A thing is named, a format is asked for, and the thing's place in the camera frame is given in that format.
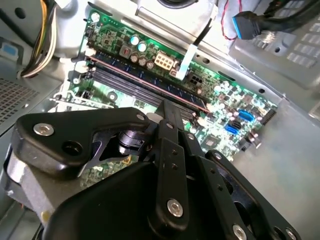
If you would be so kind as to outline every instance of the wire bundle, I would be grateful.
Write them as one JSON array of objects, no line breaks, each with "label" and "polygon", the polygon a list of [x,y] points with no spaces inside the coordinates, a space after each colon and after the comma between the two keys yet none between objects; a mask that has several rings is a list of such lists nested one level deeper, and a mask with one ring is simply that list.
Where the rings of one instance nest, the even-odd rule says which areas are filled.
[{"label": "wire bundle", "polygon": [[[239,3],[239,13],[242,12],[242,0],[238,0],[238,3]],[[230,38],[228,37],[226,34],[225,34],[225,15],[226,15],[226,12],[227,12],[227,9],[228,9],[228,6],[229,6],[229,0],[226,0],[225,4],[224,4],[224,7],[223,7],[223,12],[222,12],[222,16],[221,16],[221,31],[222,31],[222,35],[225,39],[229,40],[229,41],[233,41],[235,40],[237,37],[233,37],[233,38]]]},{"label": "wire bundle", "polygon": [[27,66],[18,72],[18,77],[32,78],[45,68],[52,59],[57,44],[56,3],[40,0],[42,9],[41,30],[36,38]]}]

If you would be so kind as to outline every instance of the cable connector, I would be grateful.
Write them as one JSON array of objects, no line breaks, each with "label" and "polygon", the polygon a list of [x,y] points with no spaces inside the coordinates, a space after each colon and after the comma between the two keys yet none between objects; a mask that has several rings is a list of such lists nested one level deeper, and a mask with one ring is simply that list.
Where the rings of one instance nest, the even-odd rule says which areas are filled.
[{"label": "cable connector", "polygon": [[251,40],[261,34],[261,17],[252,11],[239,12],[232,21],[239,39]]}]

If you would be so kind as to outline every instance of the capacitor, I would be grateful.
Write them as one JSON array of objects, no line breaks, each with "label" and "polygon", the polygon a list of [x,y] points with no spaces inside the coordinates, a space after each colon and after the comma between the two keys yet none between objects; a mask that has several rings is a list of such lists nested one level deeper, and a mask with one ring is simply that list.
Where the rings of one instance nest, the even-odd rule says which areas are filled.
[{"label": "capacitor", "polygon": [[130,43],[133,45],[133,46],[137,46],[138,43],[139,43],[139,37],[138,35],[132,35],[131,38],[130,38]]},{"label": "capacitor", "polygon": [[147,50],[147,44],[144,41],[141,41],[138,45],[139,52],[145,52]]},{"label": "capacitor", "polygon": [[216,85],[213,90],[218,94],[222,91],[222,88],[220,85]]},{"label": "capacitor", "polygon": [[252,136],[253,136],[254,138],[259,137],[259,134],[257,133],[257,131],[256,131],[255,129],[252,129],[252,130],[250,131],[250,133],[252,134]]},{"label": "capacitor", "polygon": [[139,59],[138,57],[139,56],[138,56],[137,52],[132,53],[132,55],[130,56],[131,62],[133,62],[133,63],[138,62],[138,59]]},{"label": "capacitor", "polygon": [[147,67],[149,70],[153,69],[154,66],[155,66],[155,64],[154,64],[154,62],[153,62],[151,59],[146,62],[146,67]]},{"label": "capacitor", "polygon": [[233,116],[238,117],[239,116],[239,112],[236,109],[231,109],[231,112],[233,114]]},{"label": "capacitor", "polygon": [[248,140],[249,140],[251,143],[253,143],[253,142],[255,141],[255,137],[254,137],[251,133],[249,133],[249,134],[248,134]]},{"label": "capacitor", "polygon": [[147,63],[147,59],[144,56],[139,57],[139,65],[145,66]]}]

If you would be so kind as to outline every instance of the yellow wire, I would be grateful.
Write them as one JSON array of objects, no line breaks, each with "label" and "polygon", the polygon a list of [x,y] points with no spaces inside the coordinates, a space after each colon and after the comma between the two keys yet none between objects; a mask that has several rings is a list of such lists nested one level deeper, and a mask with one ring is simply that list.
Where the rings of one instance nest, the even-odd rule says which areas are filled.
[{"label": "yellow wire", "polygon": [[36,47],[36,55],[39,53],[42,45],[42,40],[45,33],[46,19],[47,19],[47,6],[44,0],[40,0],[40,3],[41,3],[41,9],[42,9],[42,25],[41,25],[40,42],[39,42],[39,45]]}]

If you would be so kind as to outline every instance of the white wire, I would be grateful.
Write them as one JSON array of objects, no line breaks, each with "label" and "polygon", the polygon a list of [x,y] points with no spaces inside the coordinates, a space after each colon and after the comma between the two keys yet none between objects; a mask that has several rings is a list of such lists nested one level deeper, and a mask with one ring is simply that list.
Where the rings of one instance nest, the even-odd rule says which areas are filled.
[{"label": "white wire", "polygon": [[50,41],[50,47],[49,47],[48,53],[45,56],[44,60],[39,64],[39,66],[35,70],[31,71],[26,75],[23,75],[24,78],[28,78],[37,74],[48,65],[48,63],[50,62],[50,60],[52,59],[55,53],[56,44],[57,44],[57,16],[56,16],[56,8],[55,8],[53,13],[53,18],[52,18],[52,24],[51,24],[51,41]]}]

